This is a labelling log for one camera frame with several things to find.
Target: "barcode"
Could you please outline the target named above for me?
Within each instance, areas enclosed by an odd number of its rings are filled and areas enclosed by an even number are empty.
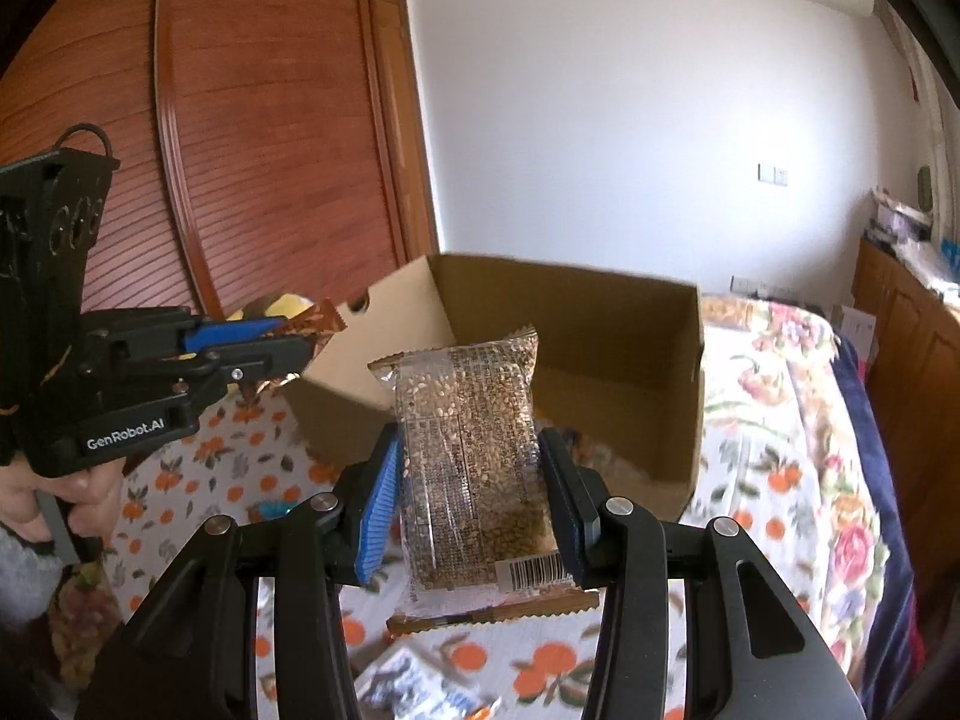
[[[496,564],[496,584],[500,592],[520,592],[557,583],[573,584],[573,577],[563,569],[559,552],[498,560]]]

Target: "floral quilt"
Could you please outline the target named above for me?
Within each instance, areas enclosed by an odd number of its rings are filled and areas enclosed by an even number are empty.
[[[705,298],[707,396],[701,474],[683,521],[728,514],[746,528],[856,682],[882,593],[886,548],[863,480],[850,419],[830,369],[835,338],[803,311],[739,298]],[[604,451],[581,439],[585,460]],[[200,434],[164,447],[130,477],[103,571],[78,573],[55,603],[55,641],[64,675],[88,678],[112,617],[124,618],[200,523],[225,512],[256,518],[262,501],[296,503],[329,490],[336,471],[311,453],[280,394],[245,406],[229,397],[203,418]],[[405,589],[398,531],[381,570],[364,589],[345,587],[344,638],[364,668],[388,645],[384,623]],[[272,596],[261,587],[254,651],[261,718],[277,717]],[[78,603],[93,594],[96,604]],[[683,588],[669,595],[670,668],[665,716],[683,717]],[[579,716],[587,696],[601,610],[526,618],[416,635],[451,668],[504,699],[498,716]],[[65,642],[83,639],[85,646]]]

